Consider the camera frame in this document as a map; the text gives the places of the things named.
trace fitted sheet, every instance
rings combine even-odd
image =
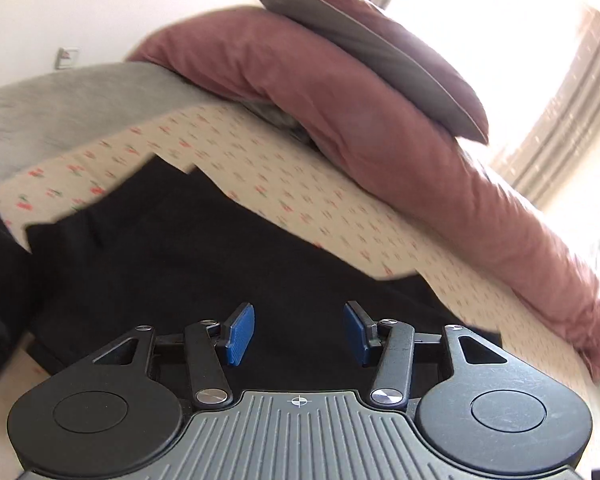
[[[27,223],[97,200],[153,153],[181,170],[199,167],[233,200],[375,278],[419,272],[465,323],[500,332],[507,351],[589,403],[594,435],[578,469],[586,476],[600,465],[600,388],[567,343],[425,226],[396,214],[322,155],[238,104],[193,103],[35,164],[0,184],[0,214],[25,244]],[[18,352],[0,380],[0,480],[19,472],[6,436],[8,409],[45,376]]]

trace bed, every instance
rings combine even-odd
[[[53,113],[43,117],[45,106]],[[509,287],[319,152],[150,64],[95,66],[0,89],[0,215],[22,244],[26,224],[97,200],[153,153],[181,170],[200,168],[242,206],[370,276],[419,272],[467,324],[500,332],[507,351],[586,400],[594,434],[578,471],[587,477],[600,466],[600,384],[574,349]],[[6,436],[8,410],[45,377],[19,350],[0,378],[0,480],[20,470]]]

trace curtain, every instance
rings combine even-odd
[[[571,67],[555,97],[515,150],[491,167],[542,208],[600,128],[600,13],[589,10]]]

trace circular cap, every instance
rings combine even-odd
[[[497,390],[474,399],[471,413],[475,420],[492,430],[522,433],[542,424],[544,404],[524,392]]]
[[[226,391],[219,388],[207,388],[196,393],[196,399],[202,404],[220,404],[229,398]]]
[[[56,423],[74,433],[99,433],[126,417],[125,399],[109,392],[81,392],[61,400],[54,409]]]
[[[378,388],[371,392],[371,398],[378,404],[398,404],[402,394],[393,388]]]

